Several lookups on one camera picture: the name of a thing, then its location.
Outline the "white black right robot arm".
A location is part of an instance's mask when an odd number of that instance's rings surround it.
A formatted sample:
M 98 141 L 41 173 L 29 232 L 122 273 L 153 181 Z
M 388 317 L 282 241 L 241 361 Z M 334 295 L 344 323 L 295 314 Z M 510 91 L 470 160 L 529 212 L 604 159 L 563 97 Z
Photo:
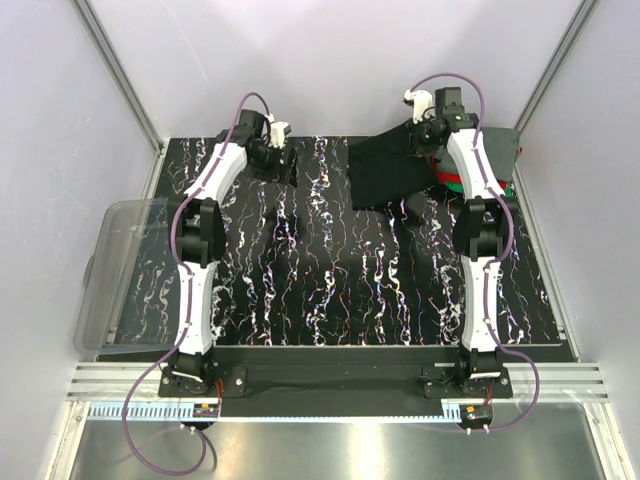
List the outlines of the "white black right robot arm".
M 497 180 L 484 145 L 478 115 L 468 114 L 458 87 L 430 93 L 413 87 L 404 94 L 418 153 L 441 150 L 454 162 L 464 203 L 453 228 L 453 246 L 463 267 L 465 320 L 458 357 L 445 376 L 467 393 L 500 380 L 497 332 L 498 273 L 513 243 L 512 202 Z

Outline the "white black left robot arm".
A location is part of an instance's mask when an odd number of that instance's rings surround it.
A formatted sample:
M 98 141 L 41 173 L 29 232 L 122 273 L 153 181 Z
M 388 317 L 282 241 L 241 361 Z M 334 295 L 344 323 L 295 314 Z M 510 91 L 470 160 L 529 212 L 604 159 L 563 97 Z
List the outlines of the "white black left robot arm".
M 213 358 L 211 294 L 227 240 L 221 202 L 236 178 L 295 187 L 296 153 L 287 145 L 291 125 L 271 114 L 243 109 L 216 138 L 211 158 L 184 193 L 168 203 L 169 247 L 179 275 L 178 332 L 162 362 L 162 387 L 204 395 L 220 385 Z

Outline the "black t shirt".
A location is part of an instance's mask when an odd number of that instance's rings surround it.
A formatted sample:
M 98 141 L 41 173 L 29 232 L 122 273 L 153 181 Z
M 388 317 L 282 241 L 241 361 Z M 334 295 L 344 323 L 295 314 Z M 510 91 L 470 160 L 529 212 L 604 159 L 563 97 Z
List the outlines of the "black t shirt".
M 350 145 L 347 176 L 354 210 L 376 209 L 438 183 L 431 159 L 416 155 L 405 123 Z

